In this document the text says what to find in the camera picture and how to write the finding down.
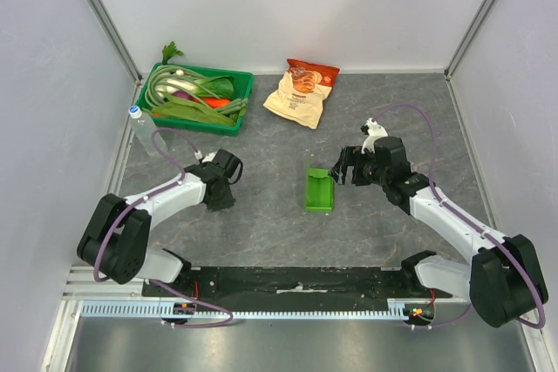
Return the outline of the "green paper box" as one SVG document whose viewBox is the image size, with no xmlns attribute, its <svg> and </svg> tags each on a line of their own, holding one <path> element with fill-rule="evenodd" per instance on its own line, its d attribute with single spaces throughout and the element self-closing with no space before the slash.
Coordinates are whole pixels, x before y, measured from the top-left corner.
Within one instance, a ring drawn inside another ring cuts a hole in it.
<svg viewBox="0 0 558 372">
<path fill-rule="evenodd" d="M 330 213 L 334 209 L 334 203 L 334 181 L 329 169 L 311 152 L 305 169 L 304 210 L 311 213 Z"/>
</svg>

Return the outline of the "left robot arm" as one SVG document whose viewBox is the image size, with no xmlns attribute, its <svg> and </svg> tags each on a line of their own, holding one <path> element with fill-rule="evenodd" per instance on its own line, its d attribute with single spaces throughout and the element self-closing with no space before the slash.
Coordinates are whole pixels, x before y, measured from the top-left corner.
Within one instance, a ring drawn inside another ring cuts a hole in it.
<svg viewBox="0 0 558 372">
<path fill-rule="evenodd" d="M 177 176 L 144 193 L 121 198 L 108 193 L 99 200 L 77 247 L 77 256 L 94 268 L 100 281 L 123 285 L 133 279 L 171 283 L 189 262 L 166 250 L 150 249 L 151 231 L 191 206 L 215 212 L 235 203 L 231 186 L 240 180 L 243 163 L 220 149 Z"/>
</svg>

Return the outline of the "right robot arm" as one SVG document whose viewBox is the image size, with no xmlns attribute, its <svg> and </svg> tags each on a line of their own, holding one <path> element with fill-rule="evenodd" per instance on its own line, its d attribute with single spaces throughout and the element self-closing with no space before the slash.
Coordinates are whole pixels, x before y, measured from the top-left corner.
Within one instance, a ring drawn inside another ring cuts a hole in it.
<svg viewBox="0 0 558 372">
<path fill-rule="evenodd" d="M 444 238 L 464 258 L 457 263 L 431 251 L 402 264 L 420 286 L 468 301 L 480 318 L 498 328 L 524 322 L 532 310 L 534 328 L 546 323 L 548 291 L 533 242 L 494 230 L 456 206 L 424 174 L 414 172 L 402 139 L 382 137 L 345 146 L 330 169 L 342 185 L 380 186 L 389 202 Z"/>
</svg>

